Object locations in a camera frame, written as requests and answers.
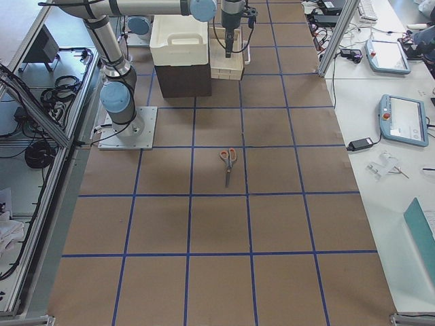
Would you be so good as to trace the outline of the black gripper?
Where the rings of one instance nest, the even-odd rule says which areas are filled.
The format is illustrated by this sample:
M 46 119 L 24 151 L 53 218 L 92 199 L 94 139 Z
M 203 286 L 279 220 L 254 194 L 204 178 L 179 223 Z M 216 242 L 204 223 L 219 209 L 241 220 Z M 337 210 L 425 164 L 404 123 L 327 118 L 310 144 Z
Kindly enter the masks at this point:
M 232 55 L 234 43 L 234 31 L 240 26 L 241 18 L 245 7 L 244 0 L 222 0 L 221 2 L 221 24 L 228 30 L 225 31 L 225 57 Z

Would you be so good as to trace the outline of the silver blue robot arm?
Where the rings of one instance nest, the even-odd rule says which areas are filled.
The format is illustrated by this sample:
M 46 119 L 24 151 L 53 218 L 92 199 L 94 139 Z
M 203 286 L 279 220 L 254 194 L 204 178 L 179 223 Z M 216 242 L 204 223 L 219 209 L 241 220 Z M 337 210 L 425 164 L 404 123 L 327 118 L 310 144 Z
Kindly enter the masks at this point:
M 216 15 L 215 1 L 52 1 L 40 2 L 83 20 L 88 34 L 101 56 L 108 84 L 100 100 L 109 114 L 115 135 L 135 137 L 144 129 L 134 104 L 137 74 L 123 55 L 110 25 L 110 16 L 180 15 L 209 22 Z

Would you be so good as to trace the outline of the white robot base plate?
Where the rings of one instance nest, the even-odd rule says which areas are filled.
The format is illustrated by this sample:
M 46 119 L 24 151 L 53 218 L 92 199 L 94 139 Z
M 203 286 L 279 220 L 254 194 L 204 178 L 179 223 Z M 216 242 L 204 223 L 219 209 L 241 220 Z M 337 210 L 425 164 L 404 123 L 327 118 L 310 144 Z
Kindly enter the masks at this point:
M 98 142 L 102 150 L 152 149 L 156 127 L 157 107 L 136 107 L 136 118 L 130 126 L 119 134 L 123 126 L 115 124 L 104 128 Z

